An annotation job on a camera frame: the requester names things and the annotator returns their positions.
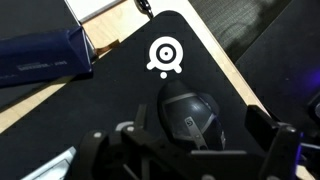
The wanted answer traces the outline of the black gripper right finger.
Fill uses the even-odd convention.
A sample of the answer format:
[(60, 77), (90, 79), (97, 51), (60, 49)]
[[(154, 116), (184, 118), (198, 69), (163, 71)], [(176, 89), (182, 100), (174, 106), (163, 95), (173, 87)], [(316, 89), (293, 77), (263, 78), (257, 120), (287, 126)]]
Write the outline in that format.
[(296, 180), (302, 133), (273, 120), (256, 105), (247, 107), (245, 127), (266, 152), (259, 180)]

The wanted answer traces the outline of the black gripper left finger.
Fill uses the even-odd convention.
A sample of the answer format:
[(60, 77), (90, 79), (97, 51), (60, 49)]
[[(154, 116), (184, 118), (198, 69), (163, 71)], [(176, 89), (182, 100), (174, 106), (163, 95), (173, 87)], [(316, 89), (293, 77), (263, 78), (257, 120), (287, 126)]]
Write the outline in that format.
[(151, 180), (151, 156), (143, 149), (147, 105), (138, 106), (133, 121), (118, 129), (89, 131), (82, 139), (69, 169), (68, 180)]

